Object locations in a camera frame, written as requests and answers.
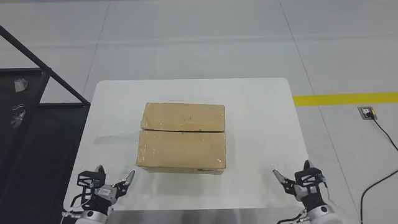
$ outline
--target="cardboard box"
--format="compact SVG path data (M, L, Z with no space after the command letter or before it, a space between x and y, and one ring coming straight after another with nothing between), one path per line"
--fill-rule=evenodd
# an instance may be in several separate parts
M149 172L221 174L225 133L142 130L137 166Z
M149 172L223 173L224 112L221 105L147 103L137 166Z
M224 131L222 105L147 103L142 129L159 131Z

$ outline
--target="gray floor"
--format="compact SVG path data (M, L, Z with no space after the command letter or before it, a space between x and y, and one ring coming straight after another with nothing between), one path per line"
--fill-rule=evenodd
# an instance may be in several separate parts
M0 0L0 9L0 24L89 100L101 80L284 77L293 95L398 91L398 0ZM0 67L33 66L4 40L0 50ZM74 99L54 82L42 102L57 101ZM308 154L352 217L361 192L398 162L356 107L297 107ZM398 106L373 107L398 139ZM367 194L365 223L395 222L396 183Z

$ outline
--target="floor outlet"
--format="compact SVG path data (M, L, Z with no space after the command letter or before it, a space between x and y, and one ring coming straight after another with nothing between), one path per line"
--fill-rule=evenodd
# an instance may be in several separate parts
M372 120L371 117L367 117L366 113L372 112L374 115L374 119L377 120L376 112L373 110L373 107L371 106L359 106L358 107L359 113L361 114L361 117L363 120Z

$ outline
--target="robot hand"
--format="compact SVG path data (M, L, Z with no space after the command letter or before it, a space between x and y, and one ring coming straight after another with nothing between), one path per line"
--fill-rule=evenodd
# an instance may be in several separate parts
M106 223L109 209L119 197L127 194L127 190L134 178L135 171L117 184L105 184L105 171L103 166L98 166L95 171L83 171L79 174L77 185L83 187L80 195L72 200L71 207L77 198L81 197L83 212L72 212L73 218L78 218L76 224Z
M297 201L302 202L305 209L292 219L280 220L283 222L300 223L309 221L311 224L347 224L327 205L320 192L319 185L326 181L322 171L313 167L310 161L305 161L304 169L294 174L295 181L284 177L277 170L273 170L274 175L285 192L294 195Z

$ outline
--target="white tabletop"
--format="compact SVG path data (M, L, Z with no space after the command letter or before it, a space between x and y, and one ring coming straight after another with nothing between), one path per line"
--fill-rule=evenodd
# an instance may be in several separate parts
M222 175L149 173L136 164L147 102L225 105L226 170ZM103 81L96 87L64 207L81 193L77 175L104 166L106 183L137 174L115 210L301 206L271 170L290 178L308 159L284 78Z

